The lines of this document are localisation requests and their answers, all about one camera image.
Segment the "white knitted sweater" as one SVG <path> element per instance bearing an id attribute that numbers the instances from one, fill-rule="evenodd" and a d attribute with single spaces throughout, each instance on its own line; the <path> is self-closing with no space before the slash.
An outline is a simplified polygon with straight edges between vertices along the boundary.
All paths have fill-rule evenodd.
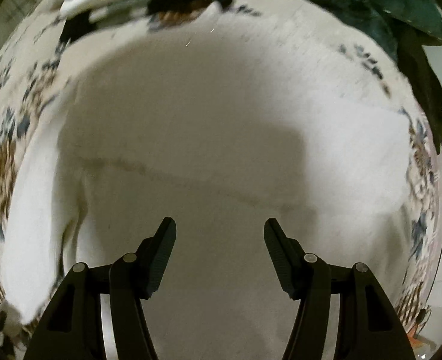
<path id="1" fill-rule="evenodd" d="M 144 306 L 162 359 L 277 359 L 296 304 L 263 240 L 279 220 L 306 251 L 365 262 L 391 300 L 408 264 L 408 81 L 359 33 L 322 16 L 210 7 L 142 22 L 61 56 L 61 92 L 28 146 L 1 277 L 11 319 L 35 320 L 74 263 L 112 263 L 163 218 L 177 239 Z"/>

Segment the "floral patterned bedsheet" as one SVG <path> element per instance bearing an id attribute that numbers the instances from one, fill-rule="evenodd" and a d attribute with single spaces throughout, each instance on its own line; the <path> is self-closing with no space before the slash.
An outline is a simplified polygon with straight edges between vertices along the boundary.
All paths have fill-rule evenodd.
<path id="1" fill-rule="evenodd" d="M 322 16 L 329 16 L 336 24 L 360 34 L 362 42 L 355 46 L 353 51 L 360 61 L 366 64 L 370 72 L 377 70 L 378 61 L 365 48 L 366 42 L 381 50 L 385 57 L 394 64 L 398 72 L 408 81 L 408 78 L 399 70 L 397 64 L 372 38 L 358 29 L 346 25 L 328 10 L 310 2 L 310 0 L 234 0 L 226 10 L 222 9 L 219 3 L 214 2 L 203 10 L 197 18 L 178 25 L 157 27 L 154 21 L 143 18 L 116 27 L 96 30 L 68 44 L 60 42 L 61 32 L 65 24 L 64 19 L 59 17 L 59 9 L 63 1 L 42 0 L 34 12 L 19 24 L 0 50 L 0 340 L 5 349 L 18 349 L 21 359 L 26 359 L 25 354 L 31 338 L 59 285 L 69 270 L 78 263 L 74 263 L 67 271 L 56 277 L 49 299 L 33 322 L 19 325 L 11 319 L 5 287 L 2 283 L 1 261 L 5 251 L 5 239 L 14 187 L 28 146 L 39 127 L 40 118 L 48 105 L 61 92 L 63 81 L 59 77 L 58 71 L 61 56 L 68 47 L 89 35 L 104 31 L 112 33 L 117 28 L 137 22 L 142 22 L 144 30 L 148 33 L 181 27 L 198 20 L 211 7 L 215 7 L 223 13 L 255 18 L 278 17 L 292 20 L 297 15 L 303 15 L 307 22 L 316 29 L 320 29 L 322 26 Z M 411 84 L 409 83 L 409 85 L 414 97 Z M 407 202 L 409 224 L 408 264 L 397 299 L 391 300 L 387 296 L 407 336 L 415 323 L 420 301 L 423 298 L 425 278 L 430 269 L 431 236 L 439 216 L 435 144 L 423 109 L 415 97 L 414 101 L 414 107 L 408 108 L 405 112 L 409 121 L 407 172 L 409 186 Z M 334 294 L 331 297 L 327 339 L 321 359 L 335 359 L 334 352 L 339 315 L 340 295 Z M 120 359 L 115 348 L 109 296 L 106 294 L 101 295 L 101 321 L 107 354 L 105 359 Z"/>

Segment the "dark green blanket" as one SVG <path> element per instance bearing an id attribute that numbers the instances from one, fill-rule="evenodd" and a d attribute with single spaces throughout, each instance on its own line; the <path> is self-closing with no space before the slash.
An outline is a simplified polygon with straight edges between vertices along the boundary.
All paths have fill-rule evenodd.
<path id="1" fill-rule="evenodd" d="M 424 48 L 442 46 L 442 16 L 435 0 L 310 0 L 371 37 L 408 78 L 414 97 L 442 143 L 442 85 Z"/>

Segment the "black striped folded garment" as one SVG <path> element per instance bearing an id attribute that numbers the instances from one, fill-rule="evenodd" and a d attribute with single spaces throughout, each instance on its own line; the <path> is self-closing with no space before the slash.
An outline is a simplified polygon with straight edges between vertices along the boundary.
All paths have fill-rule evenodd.
<path id="1" fill-rule="evenodd" d="M 197 18 L 214 2 L 226 10 L 234 0 L 118 0 L 97 9 L 85 10 L 65 24 L 60 42 L 68 44 L 96 30 L 116 27 L 128 22 L 147 18 L 157 27 L 178 25 Z"/>

